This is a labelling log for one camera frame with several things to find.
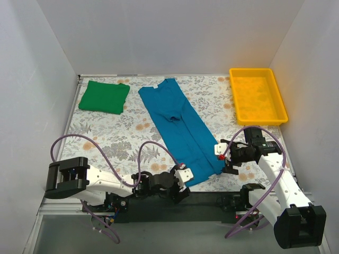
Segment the blue t shirt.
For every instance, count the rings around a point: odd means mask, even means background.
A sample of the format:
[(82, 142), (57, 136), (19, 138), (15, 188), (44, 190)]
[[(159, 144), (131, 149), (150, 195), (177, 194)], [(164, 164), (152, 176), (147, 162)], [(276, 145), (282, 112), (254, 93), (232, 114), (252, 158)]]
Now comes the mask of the blue t shirt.
[(187, 186), (222, 173), (224, 162), (214, 153), (216, 139), (174, 78), (163, 80), (156, 88), (143, 87), (138, 93), (167, 149), (191, 169), (193, 180)]

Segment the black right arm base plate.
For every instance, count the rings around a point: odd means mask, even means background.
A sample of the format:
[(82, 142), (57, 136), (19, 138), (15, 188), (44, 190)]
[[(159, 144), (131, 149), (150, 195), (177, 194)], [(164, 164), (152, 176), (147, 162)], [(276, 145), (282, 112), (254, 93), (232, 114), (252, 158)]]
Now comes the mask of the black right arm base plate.
[(245, 212), (252, 206), (247, 204), (239, 194), (222, 194), (216, 200), (216, 205), (224, 212)]

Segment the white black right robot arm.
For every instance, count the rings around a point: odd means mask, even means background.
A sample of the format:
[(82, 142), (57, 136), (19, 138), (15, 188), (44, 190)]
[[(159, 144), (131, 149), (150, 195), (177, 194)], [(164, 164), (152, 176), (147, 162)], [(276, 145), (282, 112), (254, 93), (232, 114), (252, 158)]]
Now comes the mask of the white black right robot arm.
[(267, 141), (263, 132), (265, 129), (260, 126), (245, 126), (234, 135), (243, 133), (244, 143), (231, 138), (221, 140), (214, 146), (218, 160), (225, 163), (224, 173), (235, 174), (234, 166), (255, 162), (271, 184), (268, 189), (262, 184), (242, 186), (239, 202), (247, 212), (226, 233), (225, 238), (231, 238), (266, 219), (273, 226), (274, 237), (282, 249), (320, 246), (326, 212), (304, 194), (286, 168), (287, 154), (278, 138), (272, 134), (271, 141)]

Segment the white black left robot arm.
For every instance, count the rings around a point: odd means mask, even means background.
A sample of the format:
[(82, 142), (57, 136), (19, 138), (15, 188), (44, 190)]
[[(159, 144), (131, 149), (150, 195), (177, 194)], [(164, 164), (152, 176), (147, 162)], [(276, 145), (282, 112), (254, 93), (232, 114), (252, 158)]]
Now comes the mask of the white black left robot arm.
[(188, 196), (186, 184), (193, 179), (191, 169), (184, 164), (157, 175), (143, 171), (116, 177), (112, 172), (89, 165), (87, 158), (76, 157), (49, 165), (44, 197), (77, 198), (106, 212), (113, 204), (111, 196), (127, 199), (162, 194), (178, 203)]

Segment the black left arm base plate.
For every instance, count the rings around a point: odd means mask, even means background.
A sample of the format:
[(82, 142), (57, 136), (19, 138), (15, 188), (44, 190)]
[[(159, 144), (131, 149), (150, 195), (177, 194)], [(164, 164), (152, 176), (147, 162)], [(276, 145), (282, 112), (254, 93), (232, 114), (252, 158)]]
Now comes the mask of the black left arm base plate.
[(85, 202), (85, 205), (93, 213), (125, 213), (129, 208), (129, 199), (114, 194), (106, 194), (103, 204), (92, 206)]

